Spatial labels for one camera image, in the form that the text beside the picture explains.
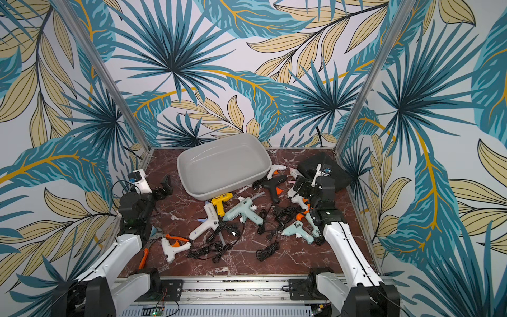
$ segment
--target pliers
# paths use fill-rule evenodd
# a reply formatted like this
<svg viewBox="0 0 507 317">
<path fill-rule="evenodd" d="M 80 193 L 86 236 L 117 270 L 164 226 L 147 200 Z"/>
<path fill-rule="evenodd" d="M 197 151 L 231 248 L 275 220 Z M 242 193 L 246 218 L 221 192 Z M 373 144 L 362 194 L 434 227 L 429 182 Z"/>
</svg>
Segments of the pliers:
<svg viewBox="0 0 507 317">
<path fill-rule="evenodd" d="M 148 253 L 150 253 L 150 247 L 152 246 L 152 244 L 157 241 L 158 239 L 160 238 L 166 238 L 166 239 L 171 239 L 171 240 L 176 240 L 176 243 L 178 243 L 176 245 L 176 243 L 174 244 L 174 246 L 179 246 L 179 242 L 178 241 L 183 241 L 183 242 L 189 242 L 188 239 L 185 239 L 185 238 L 181 238 L 181 237 L 173 237 L 169 234 L 164 234 L 162 229 L 161 228 L 155 228 L 157 229 L 156 233 L 152 234 L 150 236 L 150 240 L 148 240 L 148 242 L 146 242 L 146 245 L 144 246 L 144 255 L 141 259 L 141 263 L 139 264 L 139 270 L 143 269 L 144 266 L 146 265 L 146 259 L 148 258 Z"/>
</svg>

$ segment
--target light blue glue gun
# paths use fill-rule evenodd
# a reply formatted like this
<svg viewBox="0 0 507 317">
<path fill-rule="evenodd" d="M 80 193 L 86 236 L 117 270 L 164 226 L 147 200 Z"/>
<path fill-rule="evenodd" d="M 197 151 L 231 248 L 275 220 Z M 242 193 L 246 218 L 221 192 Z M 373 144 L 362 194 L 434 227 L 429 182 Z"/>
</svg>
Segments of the light blue glue gun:
<svg viewBox="0 0 507 317">
<path fill-rule="evenodd" d="M 241 218 L 239 221 L 242 223 L 246 222 L 246 218 L 252 220 L 256 225 L 261 225 L 264 223 L 264 220 L 259 217 L 254 211 L 257 210 L 257 206 L 254 205 L 253 199 L 256 199 L 259 196 L 262 196 L 264 194 L 260 193 L 255 195 L 254 197 L 250 198 L 244 198 L 244 197 L 238 197 L 239 204 L 232 207 L 231 210 L 225 213 L 223 221 L 231 221 L 235 219 L 237 216 L 241 215 Z"/>
<path fill-rule="evenodd" d="M 290 226 L 282 231 L 282 235 L 296 235 L 296 238 L 303 238 L 308 244 L 313 243 L 313 237 L 303 229 L 303 223 L 299 220 L 294 221 Z"/>
</svg>

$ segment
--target orange handle tool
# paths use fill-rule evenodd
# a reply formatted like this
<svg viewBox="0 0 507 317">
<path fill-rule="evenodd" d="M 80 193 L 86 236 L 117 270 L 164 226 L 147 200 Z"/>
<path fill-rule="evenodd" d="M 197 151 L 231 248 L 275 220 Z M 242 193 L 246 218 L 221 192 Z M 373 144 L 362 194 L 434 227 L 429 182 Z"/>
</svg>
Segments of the orange handle tool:
<svg viewBox="0 0 507 317">
<path fill-rule="evenodd" d="M 146 259 L 148 258 L 148 253 L 150 253 L 150 249 L 144 249 L 144 255 L 142 257 L 141 263 L 139 263 L 139 270 L 144 269 L 146 265 Z"/>
</svg>

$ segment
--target yellow glue gun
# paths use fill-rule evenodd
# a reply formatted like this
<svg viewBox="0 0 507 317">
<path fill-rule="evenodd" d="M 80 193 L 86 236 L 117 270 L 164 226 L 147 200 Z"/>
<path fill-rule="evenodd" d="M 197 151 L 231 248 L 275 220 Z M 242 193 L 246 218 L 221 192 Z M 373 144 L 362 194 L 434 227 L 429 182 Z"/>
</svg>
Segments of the yellow glue gun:
<svg viewBox="0 0 507 317">
<path fill-rule="evenodd" d="M 211 203 L 213 204 L 213 206 L 216 207 L 216 214 L 217 215 L 219 215 L 220 217 L 223 217 L 225 215 L 224 205 L 222 204 L 222 202 L 227 201 L 231 198 L 232 198 L 232 193 L 227 193 L 227 194 L 215 197 L 211 200 Z"/>
</svg>

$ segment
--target tropical leaf wallpaper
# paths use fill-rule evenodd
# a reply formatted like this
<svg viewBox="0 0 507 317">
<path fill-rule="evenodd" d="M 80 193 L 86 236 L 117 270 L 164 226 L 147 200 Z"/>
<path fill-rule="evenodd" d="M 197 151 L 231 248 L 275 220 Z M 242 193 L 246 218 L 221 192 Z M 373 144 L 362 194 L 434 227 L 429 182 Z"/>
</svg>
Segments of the tropical leaf wallpaper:
<svg viewBox="0 0 507 317">
<path fill-rule="evenodd" d="M 71 4 L 111 58 L 116 13 Z M 2 1 L 0 35 L 2 315 L 48 316 L 52 289 L 112 236 L 122 188 L 111 187 L 144 150 L 50 1 Z"/>
<path fill-rule="evenodd" d="M 507 3 L 416 1 L 414 20 L 345 142 L 350 192 L 409 315 L 506 316 Z"/>
</svg>

